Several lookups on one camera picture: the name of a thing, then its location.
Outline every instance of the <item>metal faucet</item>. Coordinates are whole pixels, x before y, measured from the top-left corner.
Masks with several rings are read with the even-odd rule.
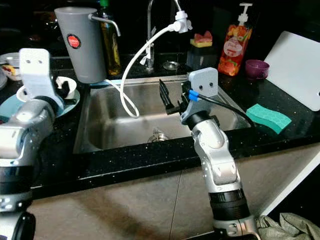
[[[176,7],[178,11],[181,11],[181,7],[178,3],[178,0],[173,0],[176,4]],[[151,8],[152,4],[154,3],[154,0],[149,1],[148,9],[147,9],[147,40],[149,41],[151,39]],[[150,45],[150,59],[146,59],[146,67],[149,70],[152,70],[154,68],[154,61],[155,61],[155,51],[154,51],[154,44],[152,43]]]

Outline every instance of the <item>yellow sponge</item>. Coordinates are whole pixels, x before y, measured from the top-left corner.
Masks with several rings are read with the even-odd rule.
[[[195,42],[194,39],[190,39],[190,44],[195,46],[196,48],[204,48],[204,47],[211,47],[212,46],[212,41]]]

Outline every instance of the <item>sink basin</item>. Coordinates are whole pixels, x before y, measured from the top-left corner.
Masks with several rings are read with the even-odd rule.
[[[159,79],[166,84],[174,105],[181,99],[181,83],[187,80],[186,75],[128,79],[124,92],[139,109],[139,118],[128,116],[114,87],[91,89],[84,97],[74,153],[189,137],[191,131],[181,124],[180,115],[166,114]],[[222,89],[218,92],[217,100],[241,110]],[[210,115],[217,117],[224,131],[249,126],[240,116],[218,105],[212,105]]]

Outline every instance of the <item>white hose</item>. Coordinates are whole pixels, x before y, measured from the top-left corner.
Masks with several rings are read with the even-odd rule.
[[[113,83],[113,82],[110,81],[109,79],[105,79],[104,81],[107,82],[108,84],[112,85],[112,86],[113,86],[115,89],[117,89],[117,90],[119,91],[119,93],[120,93],[120,88],[119,88],[115,83]],[[131,107],[134,109],[135,115],[136,115],[136,116],[139,116],[139,110],[138,110],[138,108],[136,107],[136,105],[130,100],[130,98],[129,98],[125,93],[123,94],[123,96],[124,96],[125,100],[127,100],[128,103],[131,105]]]
[[[162,34],[172,31],[174,30],[173,24],[170,24],[169,26],[165,27],[164,29],[160,30],[159,32],[157,32],[152,38],[150,38],[149,41],[146,42],[145,45],[143,45],[143,47],[134,55],[134,57],[131,59],[131,61],[129,62],[128,66],[126,66],[123,76],[122,76],[122,80],[121,80],[121,84],[120,84],[120,100],[122,103],[122,106],[124,108],[124,110],[127,112],[127,114],[129,114],[130,117],[137,119],[140,116],[139,110],[137,109],[137,107],[135,106],[135,104],[124,94],[124,87],[125,87],[125,81],[128,75],[128,72],[130,71],[132,65],[135,63],[135,61],[138,59],[138,57],[146,50],[146,48],[152,44],[158,37],[160,37]],[[126,101],[125,99],[130,103],[130,105],[133,107],[133,109],[135,110],[135,115],[129,110],[129,108],[127,107]]]

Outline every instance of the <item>kitchen counter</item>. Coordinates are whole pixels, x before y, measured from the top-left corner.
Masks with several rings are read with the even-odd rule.
[[[76,79],[66,64],[55,61],[58,76]],[[185,74],[181,66],[177,75]],[[174,75],[172,71],[155,73],[132,70],[129,78]],[[0,104],[13,95],[21,82],[8,81],[0,91]],[[313,112],[267,80],[249,81],[245,76],[219,75],[220,87],[243,109],[258,103],[287,115],[292,122],[279,135],[270,128],[257,125],[226,131],[229,149],[236,160],[244,157],[276,152],[320,142],[320,111]],[[78,85],[83,96],[88,87]],[[66,194],[128,180],[198,167],[201,165],[194,151],[191,137],[163,142],[146,143],[92,153],[73,154],[79,125],[82,101],[74,110],[57,118],[53,133],[41,144],[35,163],[33,196],[35,199]]]

